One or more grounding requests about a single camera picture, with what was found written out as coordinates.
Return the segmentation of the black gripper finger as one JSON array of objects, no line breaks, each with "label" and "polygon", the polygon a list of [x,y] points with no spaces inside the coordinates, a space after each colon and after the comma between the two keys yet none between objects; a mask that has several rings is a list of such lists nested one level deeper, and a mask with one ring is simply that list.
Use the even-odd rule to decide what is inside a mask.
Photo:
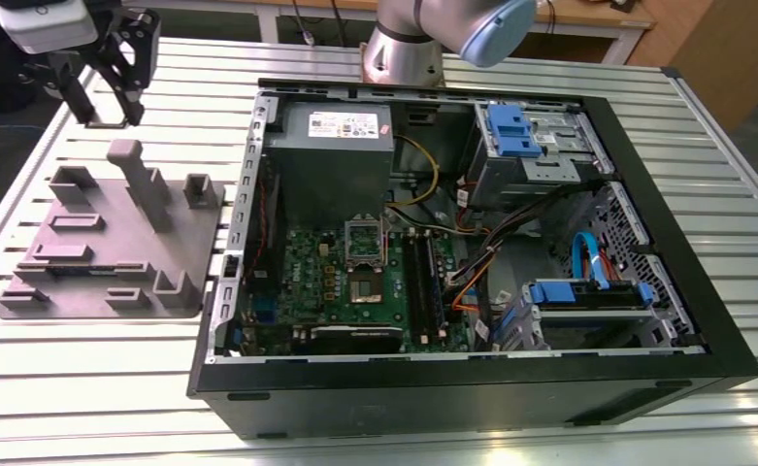
[{"label": "black gripper finger", "polygon": [[25,65],[45,91],[65,101],[78,122],[88,124],[96,116],[96,107],[80,82],[82,68],[78,55],[65,51],[32,55]]},{"label": "black gripper finger", "polygon": [[141,103],[157,70],[160,14],[149,9],[121,9],[114,37],[113,89],[128,123],[141,123],[145,107]]}]

